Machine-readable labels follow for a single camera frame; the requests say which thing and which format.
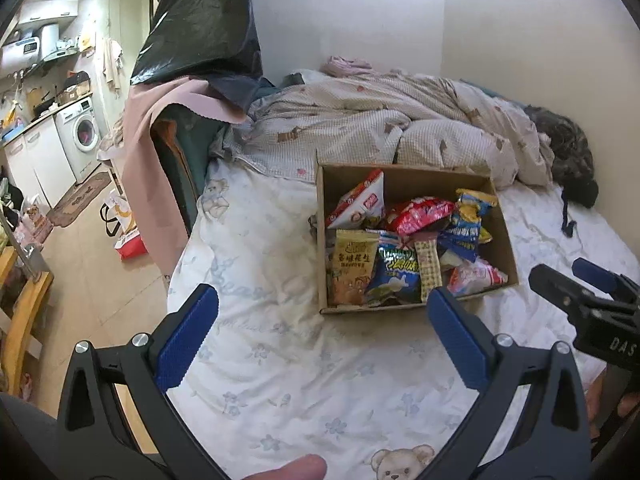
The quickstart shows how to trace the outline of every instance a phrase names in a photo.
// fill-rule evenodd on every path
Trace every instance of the water heater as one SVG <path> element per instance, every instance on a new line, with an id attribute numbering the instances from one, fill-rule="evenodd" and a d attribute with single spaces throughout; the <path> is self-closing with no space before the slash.
<path id="1" fill-rule="evenodd" d="M 12 75 L 22 69 L 31 68 L 40 56 L 40 38 L 27 38 L 2 47 L 0 77 Z"/>

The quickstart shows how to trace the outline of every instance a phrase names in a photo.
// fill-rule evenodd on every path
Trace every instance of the tile floor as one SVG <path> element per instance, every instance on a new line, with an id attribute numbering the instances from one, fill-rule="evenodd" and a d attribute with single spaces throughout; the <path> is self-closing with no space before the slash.
<path id="1" fill-rule="evenodd" d="M 107 186 L 66 228 L 55 227 L 44 243 L 45 261 L 54 273 L 45 327 L 39 336 L 40 361 L 34 370 L 32 402 L 56 416 L 69 356 L 76 342 L 97 347 L 126 343 L 150 332 L 166 313 L 159 269 L 148 255 L 121 262 L 100 219 Z"/>

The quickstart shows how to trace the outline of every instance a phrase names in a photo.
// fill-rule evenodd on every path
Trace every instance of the kitchen cabinet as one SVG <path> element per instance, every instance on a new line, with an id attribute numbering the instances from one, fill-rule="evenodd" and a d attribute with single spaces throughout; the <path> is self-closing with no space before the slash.
<path id="1" fill-rule="evenodd" d="M 17 28 L 40 28 L 49 23 L 59 23 L 60 30 L 78 16 L 78 0 L 44 0 L 22 5 Z"/>
<path id="2" fill-rule="evenodd" d="M 38 196 L 40 202 L 45 202 L 47 199 L 40 187 L 38 177 L 31 167 L 24 136 L 17 137 L 17 139 L 6 145 L 4 154 L 6 155 L 9 172 L 14 179 L 14 183 L 20 188 L 24 197 L 33 200 L 35 196 Z"/>
<path id="3" fill-rule="evenodd" d="M 76 183 L 66 160 L 53 117 L 47 118 L 23 135 L 31 167 L 45 197 L 55 207 Z"/>

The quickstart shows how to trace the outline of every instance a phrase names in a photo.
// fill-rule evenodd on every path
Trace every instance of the washing machine door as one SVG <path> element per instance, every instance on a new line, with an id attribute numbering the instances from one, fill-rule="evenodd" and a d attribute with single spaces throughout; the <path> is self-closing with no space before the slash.
<path id="1" fill-rule="evenodd" d="M 91 115 L 78 117 L 74 125 L 74 144 L 81 152 L 92 152 L 100 142 L 100 135 Z"/>

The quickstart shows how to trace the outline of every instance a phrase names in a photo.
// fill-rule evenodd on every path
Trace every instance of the human hand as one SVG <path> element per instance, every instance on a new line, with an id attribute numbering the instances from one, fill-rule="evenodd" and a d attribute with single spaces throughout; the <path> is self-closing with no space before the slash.
<path id="1" fill-rule="evenodd" d="M 596 415 L 598 415 L 598 410 L 600 409 L 600 396 L 602 394 L 602 385 L 604 383 L 604 374 L 606 373 L 606 369 L 596 378 L 585 395 L 587 400 L 587 416 L 589 419 L 589 423 L 592 423 Z M 640 403 L 640 392 L 635 392 L 632 394 L 626 394 L 620 400 L 618 404 L 618 416 L 626 417 L 631 410 L 634 409 Z M 598 428 L 596 428 L 593 424 L 590 427 L 591 438 L 597 438 L 599 436 Z"/>
<path id="2" fill-rule="evenodd" d="M 248 476 L 244 480 L 322 480 L 326 462 L 318 455 L 306 455 L 289 462 L 280 469 Z"/>

